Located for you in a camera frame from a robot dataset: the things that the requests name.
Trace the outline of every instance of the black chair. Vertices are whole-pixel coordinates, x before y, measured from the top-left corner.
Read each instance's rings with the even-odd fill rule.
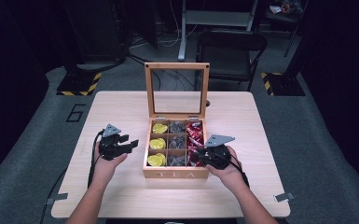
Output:
[[[290,39],[289,45],[287,46],[286,53],[284,54],[284,57],[287,56],[287,54],[290,50],[290,47],[293,44],[293,40],[295,39],[295,36],[297,34],[298,27],[303,18],[307,4],[308,4],[308,0],[301,1],[302,10],[300,13],[284,14],[282,12],[279,12],[279,13],[274,14],[269,9],[269,6],[267,6],[264,9],[264,11],[262,12],[261,20],[265,19],[265,20],[271,22],[272,24],[282,26],[283,28],[285,28],[286,30],[291,32],[290,36],[289,36],[289,39]]]
[[[266,46],[267,39],[254,32],[212,29],[200,34],[196,62],[210,64],[209,79],[239,81],[239,86],[246,81],[250,91],[258,60]],[[199,89],[199,80],[200,74],[196,73],[195,91]]]

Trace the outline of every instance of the light wood tabletop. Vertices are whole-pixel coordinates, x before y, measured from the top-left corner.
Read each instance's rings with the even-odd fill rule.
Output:
[[[283,185],[252,93],[209,91],[207,98],[211,103],[205,116],[208,137],[234,136],[235,140],[227,145],[236,150],[252,192],[274,217],[289,216],[288,202],[278,203],[273,197],[283,193]],[[87,189],[94,138],[112,124],[121,129],[121,134],[130,136],[129,142],[139,139],[139,146],[116,169],[104,193],[99,217],[242,217],[236,198],[214,175],[209,174],[207,179],[145,178],[148,121],[146,91],[98,92],[59,190],[68,197],[56,201],[51,214],[71,215]]]

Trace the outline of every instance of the person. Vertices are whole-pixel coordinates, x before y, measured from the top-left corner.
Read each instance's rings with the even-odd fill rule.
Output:
[[[94,159],[100,157],[99,144],[96,144]],[[237,154],[232,147],[227,146],[230,154],[237,158]],[[127,154],[122,154],[111,161],[101,160],[95,163],[94,176],[92,182],[75,208],[66,223],[96,223],[98,213],[104,196],[104,191],[112,179],[116,168],[126,160]],[[241,162],[231,159],[237,165],[241,166]],[[266,208],[257,199],[254,193],[246,186],[242,179],[242,174],[233,165],[229,165],[224,170],[217,170],[211,165],[206,168],[211,174],[216,175],[237,198],[240,204],[245,222],[248,223],[277,223],[275,218],[266,210]]]

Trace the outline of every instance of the dark wall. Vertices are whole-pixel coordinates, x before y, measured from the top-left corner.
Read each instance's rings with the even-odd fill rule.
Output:
[[[324,122],[359,174],[359,5],[330,1],[302,75]]]
[[[0,162],[16,143],[47,89],[43,66],[7,4],[0,0]]]

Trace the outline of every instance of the box lid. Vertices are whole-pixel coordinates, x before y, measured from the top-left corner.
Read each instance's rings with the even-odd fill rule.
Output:
[[[147,100],[150,118],[205,118],[207,103],[208,63],[145,63]],[[200,91],[162,90],[161,80],[170,78],[178,81],[179,77],[186,81],[194,80],[200,74]]]

